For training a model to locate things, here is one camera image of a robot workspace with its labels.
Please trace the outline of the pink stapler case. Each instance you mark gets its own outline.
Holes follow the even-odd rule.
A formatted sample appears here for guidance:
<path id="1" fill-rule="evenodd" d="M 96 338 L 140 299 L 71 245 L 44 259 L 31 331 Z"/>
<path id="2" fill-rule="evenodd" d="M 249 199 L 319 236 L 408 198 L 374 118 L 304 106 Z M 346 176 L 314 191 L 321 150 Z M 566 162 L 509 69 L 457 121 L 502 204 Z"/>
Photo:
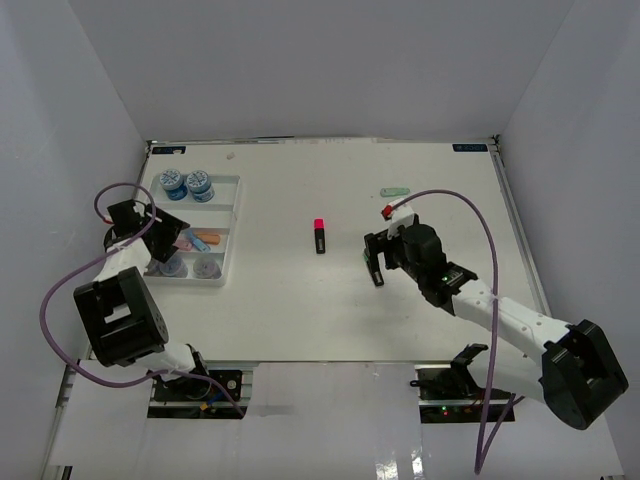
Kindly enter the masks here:
<path id="1" fill-rule="evenodd" d="M 178 238 L 174 242 L 174 246 L 178 248 L 180 251 L 189 252 L 193 249 L 192 243 L 185 238 Z"/>

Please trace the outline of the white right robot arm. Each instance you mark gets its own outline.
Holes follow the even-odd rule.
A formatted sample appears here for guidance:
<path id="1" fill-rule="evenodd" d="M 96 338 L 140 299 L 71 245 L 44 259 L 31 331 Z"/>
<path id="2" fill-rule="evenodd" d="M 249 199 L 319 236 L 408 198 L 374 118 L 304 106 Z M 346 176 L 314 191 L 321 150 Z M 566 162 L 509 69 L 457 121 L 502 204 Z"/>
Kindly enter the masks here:
<path id="1" fill-rule="evenodd" d="M 603 329 L 589 320 L 570 324 L 492 294 L 478 276 L 446 258 L 435 230 L 420 222 L 364 237 L 364 256 L 375 286 L 384 269 L 400 269 L 433 307 L 503 339 L 538 368 L 510 373 L 510 391 L 544 403 L 564 424 L 587 429 L 629 387 Z"/>

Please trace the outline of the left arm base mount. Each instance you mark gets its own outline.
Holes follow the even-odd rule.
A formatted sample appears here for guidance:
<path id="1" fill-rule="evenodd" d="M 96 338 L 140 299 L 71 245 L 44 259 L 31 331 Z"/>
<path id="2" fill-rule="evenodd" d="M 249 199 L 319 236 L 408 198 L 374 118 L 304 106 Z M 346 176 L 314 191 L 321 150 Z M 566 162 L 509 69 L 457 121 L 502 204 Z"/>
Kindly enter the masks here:
<path id="1" fill-rule="evenodd" d="M 173 420 L 241 420 L 246 413 L 242 400 L 243 371 L 210 369 L 210 382 L 180 378 L 154 383 L 147 417 Z"/>

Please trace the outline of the green cap black highlighter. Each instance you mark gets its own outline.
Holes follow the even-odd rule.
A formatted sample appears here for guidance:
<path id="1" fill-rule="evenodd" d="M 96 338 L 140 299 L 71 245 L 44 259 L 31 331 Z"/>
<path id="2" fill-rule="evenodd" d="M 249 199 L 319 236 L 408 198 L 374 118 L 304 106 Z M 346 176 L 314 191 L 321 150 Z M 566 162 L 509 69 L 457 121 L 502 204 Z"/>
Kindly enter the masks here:
<path id="1" fill-rule="evenodd" d="M 384 279 L 381 273 L 378 256 L 375 253 L 371 254 L 367 249 L 364 249 L 363 258 L 374 286 L 382 287 L 384 285 Z"/>

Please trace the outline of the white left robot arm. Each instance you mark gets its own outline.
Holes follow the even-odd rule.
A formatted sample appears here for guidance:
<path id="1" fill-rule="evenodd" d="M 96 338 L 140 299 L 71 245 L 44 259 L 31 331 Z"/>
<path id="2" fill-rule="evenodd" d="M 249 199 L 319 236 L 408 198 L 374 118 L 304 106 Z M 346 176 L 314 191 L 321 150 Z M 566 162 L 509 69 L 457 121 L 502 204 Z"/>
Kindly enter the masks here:
<path id="1" fill-rule="evenodd" d="M 74 291 L 74 301 L 97 360 L 105 367 L 136 363 L 176 382 L 188 398 L 211 387 L 199 352 L 169 339 L 167 324 L 144 275 L 178 258 L 175 242 L 189 224 L 150 204 L 126 200 L 107 208 L 111 227 L 102 270 Z"/>

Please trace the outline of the blue stapler case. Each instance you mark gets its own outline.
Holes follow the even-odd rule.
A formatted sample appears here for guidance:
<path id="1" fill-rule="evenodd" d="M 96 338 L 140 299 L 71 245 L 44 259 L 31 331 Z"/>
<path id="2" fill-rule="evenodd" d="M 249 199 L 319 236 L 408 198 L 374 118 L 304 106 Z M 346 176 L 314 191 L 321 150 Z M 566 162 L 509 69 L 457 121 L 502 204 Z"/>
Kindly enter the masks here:
<path id="1" fill-rule="evenodd" d="M 185 232 L 185 237 L 197 251 L 201 253 L 209 253 L 211 251 L 210 246 L 191 230 Z"/>

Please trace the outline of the clear jar of clips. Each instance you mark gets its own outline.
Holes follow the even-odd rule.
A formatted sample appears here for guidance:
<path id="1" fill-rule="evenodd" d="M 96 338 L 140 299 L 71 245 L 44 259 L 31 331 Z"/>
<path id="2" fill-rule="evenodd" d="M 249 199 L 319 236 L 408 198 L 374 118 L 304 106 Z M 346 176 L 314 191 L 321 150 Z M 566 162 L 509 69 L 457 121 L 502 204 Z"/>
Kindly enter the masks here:
<path id="1" fill-rule="evenodd" d="M 172 257 L 165 263 L 152 259 L 147 267 L 146 275 L 186 278 L 188 276 L 188 268 L 181 257 Z"/>

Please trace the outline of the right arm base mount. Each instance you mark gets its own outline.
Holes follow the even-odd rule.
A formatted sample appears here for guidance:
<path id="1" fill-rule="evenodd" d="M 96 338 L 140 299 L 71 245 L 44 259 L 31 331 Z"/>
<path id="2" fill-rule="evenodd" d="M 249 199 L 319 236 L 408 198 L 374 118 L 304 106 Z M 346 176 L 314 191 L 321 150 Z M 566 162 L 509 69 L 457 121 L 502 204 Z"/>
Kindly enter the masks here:
<path id="1" fill-rule="evenodd" d="M 409 382 L 417 390 L 422 424 L 478 424 L 486 404 L 484 387 L 471 376 L 469 366 L 489 350 L 487 345 L 466 346 L 449 363 L 418 366 Z"/>

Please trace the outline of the blue lidded jar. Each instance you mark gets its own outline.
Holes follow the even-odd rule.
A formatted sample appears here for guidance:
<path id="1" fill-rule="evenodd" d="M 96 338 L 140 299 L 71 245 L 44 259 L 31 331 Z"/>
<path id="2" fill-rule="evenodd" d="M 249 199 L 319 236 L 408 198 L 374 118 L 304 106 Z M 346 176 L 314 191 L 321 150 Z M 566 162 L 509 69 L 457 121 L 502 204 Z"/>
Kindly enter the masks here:
<path id="1" fill-rule="evenodd" d="M 177 169 L 167 169 L 159 174 L 159 185 L 171 201 L 179 201 L 188 195 L 184 176 Z"/>
<path id="2" fill-rule="evenodd" d="M 211 178 L 203 170 L 194 170 L 189 173 L 185 178 L 185 184 L 196 202 L 206 203 L 215 195 Z"/>

